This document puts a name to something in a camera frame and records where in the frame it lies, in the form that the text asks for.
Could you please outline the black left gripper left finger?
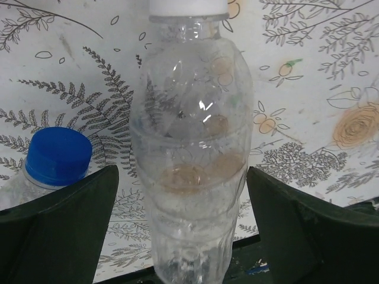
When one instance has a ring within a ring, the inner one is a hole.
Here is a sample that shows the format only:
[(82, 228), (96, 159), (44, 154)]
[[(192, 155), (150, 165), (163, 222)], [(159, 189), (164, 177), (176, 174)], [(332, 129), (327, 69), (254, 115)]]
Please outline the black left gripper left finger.
[(1, 283), (92, 283), (118, 189), (107, 166), (1, 211)]

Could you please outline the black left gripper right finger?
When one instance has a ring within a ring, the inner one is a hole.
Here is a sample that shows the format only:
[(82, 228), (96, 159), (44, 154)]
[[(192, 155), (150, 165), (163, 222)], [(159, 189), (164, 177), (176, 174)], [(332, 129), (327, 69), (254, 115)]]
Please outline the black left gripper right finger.
[(378, 199), (340, 207), (251, 167), (247, 186), (274, 283), (377, 283)]

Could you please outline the clear bottle blue cap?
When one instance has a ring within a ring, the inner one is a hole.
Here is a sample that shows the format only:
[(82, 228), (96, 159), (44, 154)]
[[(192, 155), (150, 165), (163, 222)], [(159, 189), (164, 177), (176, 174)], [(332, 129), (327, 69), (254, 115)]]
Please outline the clear bottle blue cap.
[(82, 180), (92, 156), (90, 140), (64, 127), (38, 130), (21, 169), (1, 187), (1, 210), (33, 201)]

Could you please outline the clear bottle white cap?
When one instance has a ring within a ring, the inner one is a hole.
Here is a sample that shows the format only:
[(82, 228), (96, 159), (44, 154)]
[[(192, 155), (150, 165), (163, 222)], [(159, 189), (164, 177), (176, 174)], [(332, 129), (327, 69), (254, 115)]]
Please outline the clear bottle white cap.
[(130, 115), (156, 274), (222, 283), (252, 137), (252, 78), (223, 38), (227, 1), (150, 1), (158, 40)]

